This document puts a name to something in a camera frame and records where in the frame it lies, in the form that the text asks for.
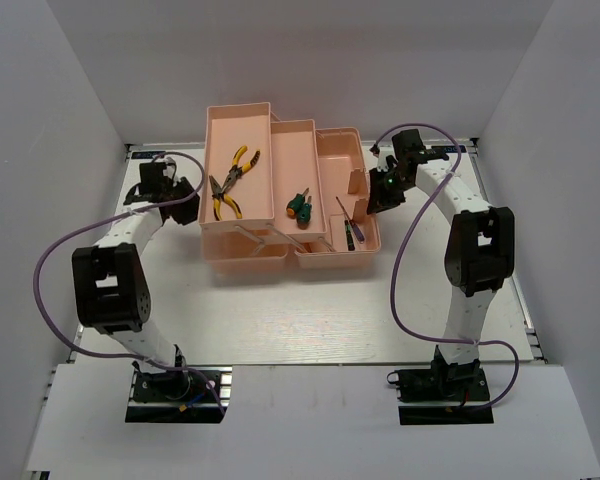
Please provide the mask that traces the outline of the purple-handled small screwdriver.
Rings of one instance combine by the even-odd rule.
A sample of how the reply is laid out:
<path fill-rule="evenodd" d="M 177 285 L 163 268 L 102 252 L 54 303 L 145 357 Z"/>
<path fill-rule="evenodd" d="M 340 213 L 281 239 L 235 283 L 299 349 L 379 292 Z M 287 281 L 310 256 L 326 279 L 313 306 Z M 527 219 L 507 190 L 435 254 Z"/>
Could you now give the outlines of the purple-handled small screwdriver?
<path fill-rule="evenodd" d="M 365 236 L 361 230 L 361 228 L 357 225 L 357 223 L 353 220 L 353 218 L 351 217 L 351 215 L 348 213 L 348 211 L 346 210 L 344 204 L 342 203 L 342 201 L 339 199 L 338 196 L 336 196 L 336 201 L 338 203 L 338 205 L 340 206 L 345 219 L 348 221 L 349 226 L 352 230 L 352 234 L 354 235 L 354 237 L 356 238 L 356 240 L 363 244 L 365 242 Z"/>

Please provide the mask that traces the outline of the yellow-handled cutting pliers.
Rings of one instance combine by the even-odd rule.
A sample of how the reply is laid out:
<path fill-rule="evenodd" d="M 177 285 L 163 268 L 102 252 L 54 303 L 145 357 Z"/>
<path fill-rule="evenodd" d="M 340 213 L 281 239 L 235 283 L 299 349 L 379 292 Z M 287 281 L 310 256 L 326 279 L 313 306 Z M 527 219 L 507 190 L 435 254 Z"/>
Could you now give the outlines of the yellow-handled cutting pliers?
<path fill-rule="evenodd" d="M 227 204 L 234 212 L 237 219 L 242 219 L 243 214 L 239 204 L 228 194 L 229 190 L 235 185 L 237 178 L 229 174 L 223 184 L 220 184 L 212 175 L 209 176 L 209 183 L 212 192 L 214 218 L 216 221 L 221 221 L 221 208 L 223 204 Z"/>

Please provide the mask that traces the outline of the yellow long-nose pliers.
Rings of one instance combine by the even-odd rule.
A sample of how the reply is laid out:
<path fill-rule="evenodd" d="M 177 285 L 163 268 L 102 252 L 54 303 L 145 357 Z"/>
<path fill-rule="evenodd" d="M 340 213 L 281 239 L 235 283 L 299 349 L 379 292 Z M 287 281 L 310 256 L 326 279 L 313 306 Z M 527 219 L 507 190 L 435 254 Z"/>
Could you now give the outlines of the yellow long-nose pliers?
<path fill-rule="evenodd" d="M 257 149 L 253 157 L 248 162 L 241 164 L 240 160 L 247 150 L 248 147 L 243 145 L 235 152 L 232 158 L 231 167 L 222 186 L 222 191 L 224 193 L 227 193 L 235 185 L 235 183 L 246 173 L 248 173 L 259 161 L 261 151 Z"/>

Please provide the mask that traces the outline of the green orange-capped stubby screwdriver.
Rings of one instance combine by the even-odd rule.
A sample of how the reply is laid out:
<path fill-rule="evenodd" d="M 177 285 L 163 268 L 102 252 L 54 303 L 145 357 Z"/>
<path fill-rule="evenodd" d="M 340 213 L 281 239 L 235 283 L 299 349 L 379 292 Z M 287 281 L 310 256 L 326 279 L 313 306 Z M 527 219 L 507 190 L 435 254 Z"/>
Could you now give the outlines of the green orange-capped stubby screwdriver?
<path fill-rule="evenodd" d="M 306 188 L 303 192 L 297 193 L 286 206 L 286 214 L 290 218 L 295 218 L 302 206 L 305 203 L 309 189 Z"/>

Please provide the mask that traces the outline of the pink plastic toolbox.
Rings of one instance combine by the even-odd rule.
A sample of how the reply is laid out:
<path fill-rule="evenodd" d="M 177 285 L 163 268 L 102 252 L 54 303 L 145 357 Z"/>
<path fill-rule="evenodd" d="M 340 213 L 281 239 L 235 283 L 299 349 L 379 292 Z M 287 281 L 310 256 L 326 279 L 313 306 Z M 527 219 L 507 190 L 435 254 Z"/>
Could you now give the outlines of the pink plastic toolbox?
<path fill-rule="evenodd" d="M 235 152 L 248 147 L 240 163 L 261 151 L 257 164 L 228 194 L 243 218 L 223 204 L 221 221 L 214 218 L 209 176 L 223 184 Z M 288 265 L 302 269 L 365 268 L 381 247 L 377 220 L 367 215 L 369 175 L 357 129 L 319 129 L 311 119 L 281 120 L 267 102 L 211 106 L 207 110 L 201 200 L 202 256 L 219 274 L 279 271 Z M 301 229 L 286 214 L 287 203 L 309 189 L 312 214 Z M 365 242 L 354 237 L 347 249 L 344 204 L 361 228 Z"/>

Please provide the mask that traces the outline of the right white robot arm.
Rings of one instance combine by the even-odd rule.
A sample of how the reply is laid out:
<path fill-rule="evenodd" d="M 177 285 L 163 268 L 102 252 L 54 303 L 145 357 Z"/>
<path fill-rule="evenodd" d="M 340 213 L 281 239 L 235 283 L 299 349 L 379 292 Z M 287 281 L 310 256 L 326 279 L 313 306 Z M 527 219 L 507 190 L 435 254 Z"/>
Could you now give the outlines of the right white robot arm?
<path fill-rule="evenodd" d="M 417 219 L 434 205 L 450 225 L 444 254 L 445 275 L 452 286 L 451 304 L 440 338 L 413 333 L 436 344 L 435 358 L 443 366 L 431 374 L 433 390 L 452 399 L 464 391 L 464 367 L 479 362 L 478 347 L 489 305 L 514 270 L 515 217 L 507 207 L 496 208 L 475 193 L 458 175 L 462 149 L 452 140 L 455 161 L 441 150 L 427 149 L 419 129 L 406 123 L 383 133 L 391 138 L 393 153 L 369 171 L 369 215 L 394 209 L 405 202 L 405 192 L 416 188 L 427 195 Z"/>

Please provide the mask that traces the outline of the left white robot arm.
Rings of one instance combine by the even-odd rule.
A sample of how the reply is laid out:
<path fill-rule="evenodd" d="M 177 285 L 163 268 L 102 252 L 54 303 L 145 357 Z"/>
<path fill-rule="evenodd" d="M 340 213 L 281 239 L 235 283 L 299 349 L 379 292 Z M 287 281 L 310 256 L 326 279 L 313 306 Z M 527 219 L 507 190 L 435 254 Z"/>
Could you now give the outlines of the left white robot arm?
<path fill-rule="evenodd" d="M 72 254 L 72 273 L 78 319 L 119 343 L 126 352 L 149 365 L 166 365 L 157 387 L 179 399 L 191 387 L 191 374 L 181 366 L 179 347 L 167 340 L 151 319 L 152 300 L 141 255 L 168 220 L 188 225 L 197 220 L 199 196 L 190 182 L 176 174 L 167 158 L 140 165 L 140 182 L 128 192 L 124 205 L 147 207 L 112 223 L 94 245 Z"/>

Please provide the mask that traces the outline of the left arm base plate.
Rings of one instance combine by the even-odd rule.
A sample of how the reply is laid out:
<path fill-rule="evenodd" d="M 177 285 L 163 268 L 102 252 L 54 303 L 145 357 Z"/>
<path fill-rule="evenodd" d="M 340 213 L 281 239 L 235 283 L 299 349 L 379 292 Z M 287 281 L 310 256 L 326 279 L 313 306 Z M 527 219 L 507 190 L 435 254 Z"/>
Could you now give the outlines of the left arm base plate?
<path fill-rule="evenodd" d="M 126 408 L 128 424 L 220 424 L 231 395 L 232 368 L 194 373 L 144 372 L 134 364 Z"/>

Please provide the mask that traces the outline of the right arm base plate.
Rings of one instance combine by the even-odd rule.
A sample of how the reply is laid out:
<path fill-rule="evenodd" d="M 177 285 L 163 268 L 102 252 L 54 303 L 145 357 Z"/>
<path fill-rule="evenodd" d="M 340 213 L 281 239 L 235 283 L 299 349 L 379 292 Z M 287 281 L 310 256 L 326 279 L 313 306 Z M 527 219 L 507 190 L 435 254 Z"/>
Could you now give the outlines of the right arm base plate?
<path fill-rule="evenodd" d="M 486 425 L 494 422 L 486 375 L 478 360 L 448 364 L 440 352 L 427 368 L 393 370 L 402 426 Z"/>

